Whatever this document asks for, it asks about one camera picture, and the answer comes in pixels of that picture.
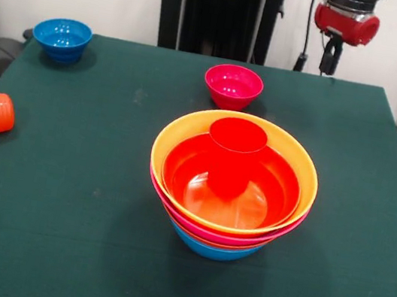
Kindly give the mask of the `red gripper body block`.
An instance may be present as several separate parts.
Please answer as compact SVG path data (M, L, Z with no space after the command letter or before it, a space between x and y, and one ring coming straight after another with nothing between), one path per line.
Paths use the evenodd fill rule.
M374 14L356 14L320 2L315 10L317 28L326 35L337 35L345 44L365 46L372 41L380 28L380 20Z

